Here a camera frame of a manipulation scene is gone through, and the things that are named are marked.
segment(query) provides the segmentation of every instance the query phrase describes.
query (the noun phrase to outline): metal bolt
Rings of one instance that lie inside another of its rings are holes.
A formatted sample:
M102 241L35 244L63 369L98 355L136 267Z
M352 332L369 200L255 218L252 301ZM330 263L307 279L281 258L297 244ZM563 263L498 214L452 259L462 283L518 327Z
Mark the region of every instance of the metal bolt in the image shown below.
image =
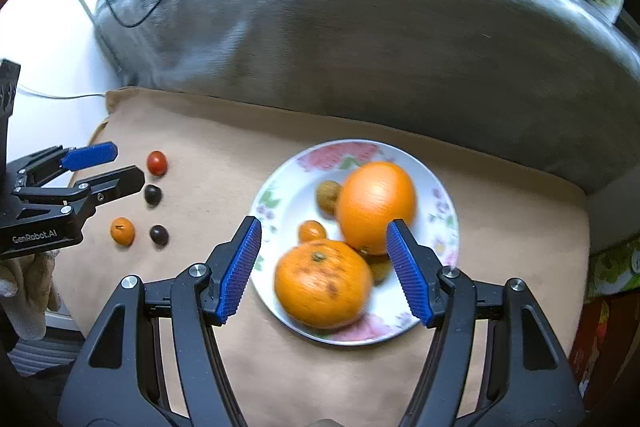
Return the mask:
M204 264L194 264L189 268L189 275L191 277L202 277L207 272L207 267Z
M509 286L511 286L512 290L516 290L516 292L521 292L527 287L522 279L511 279L509 281Z
M122 286L123 288L126 288L127 290L129 288L133 288L133 286L135 286L136 284L138 284L138 278L135 275L127 275L120 282L120 286Z
M455 279L458 275L460 275L460 270L453 266L443 266L442 274L444 277L448 277L449 279Z

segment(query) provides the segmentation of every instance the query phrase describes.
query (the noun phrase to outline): plate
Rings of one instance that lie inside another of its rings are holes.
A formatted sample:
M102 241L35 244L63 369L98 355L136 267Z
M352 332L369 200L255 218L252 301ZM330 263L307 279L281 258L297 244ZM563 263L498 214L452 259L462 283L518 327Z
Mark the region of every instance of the plate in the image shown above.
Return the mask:
M351 171L372 161L393 162L415 185L417 212L412 233L420 245L433 248L444 265L458 259L458 218L447 191L427 167L406 152L380 142L348 139L311 147L283 163L264 183L251 207L262 223L262 245L251 273L258 295L268 309L310 339L339 346L362 346L386 341L419 320L409 311L395 272L374 286L367 311L355 324L340 330L315 330L286 314L273 290L278 259L298 244L298 226L307 219L322 223L329 239L343 240L340 228L316 205L321 182L343 184Z

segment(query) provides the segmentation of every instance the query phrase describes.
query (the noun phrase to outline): brown paper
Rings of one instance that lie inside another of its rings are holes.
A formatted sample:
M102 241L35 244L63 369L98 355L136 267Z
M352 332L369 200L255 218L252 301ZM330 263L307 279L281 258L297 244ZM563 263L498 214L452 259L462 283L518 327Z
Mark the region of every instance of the brown paper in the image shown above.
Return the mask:
M287 112L202 96L143 89L110 93L111 116L95 139L113 140L113 164L81 176L136 164L163 151L167 174L147 181L163 199L147 208L142 194L98 208L84 242L57 259L56 284L84 333L120 279L174 277L228 241L262 183L290 156L326 140L367 138L417 157L447 188L460 223L459 266L470 277L503 284L526 280L565 352L582 307L589 251L585 197L575 185L481 153L373 124ZM130 248L114 244L112 219L136 227ZM170 242L154 247L148 229L164 225ZM162 344L172 407L186 413L172 360L171 331ZM461 413L474 408L486 325L479 323ZM300 427L330 417L346 427L397 425L431 340L415 327L369 347L324 346L302 339L265 308L251 283L238 314L216 338L239 405L252 427Z

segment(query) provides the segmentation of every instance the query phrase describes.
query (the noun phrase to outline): blue gripper pad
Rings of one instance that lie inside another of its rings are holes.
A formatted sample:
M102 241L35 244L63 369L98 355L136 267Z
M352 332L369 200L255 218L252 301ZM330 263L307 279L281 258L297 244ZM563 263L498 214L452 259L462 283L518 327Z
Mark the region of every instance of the blue gripper pad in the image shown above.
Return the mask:
M428 325L433 317L433 311L429 305L427 282L394 222L386 227L386 249L398 274L409 309L414 317L420 319L425 326Z
M238 311L238 304L254 267L255 258L258 257L261 242L262 227L260 221L254 218L220 283L220 301L215 315L221 324L225 324L226 320Z
M114 161L118 156L118 148L113 142L98 143L89 147L73 149L62 158L60 166L70 171L81 171L89 167Z

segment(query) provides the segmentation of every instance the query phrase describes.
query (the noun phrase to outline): gloved hand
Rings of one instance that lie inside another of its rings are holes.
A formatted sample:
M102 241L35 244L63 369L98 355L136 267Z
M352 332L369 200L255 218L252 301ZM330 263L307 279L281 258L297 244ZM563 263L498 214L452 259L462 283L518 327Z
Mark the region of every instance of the gloved hand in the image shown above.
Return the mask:
M0 306L22 339L44 337L45 310L60 309L60 296L52 280L59 252L53 250L0 263Z

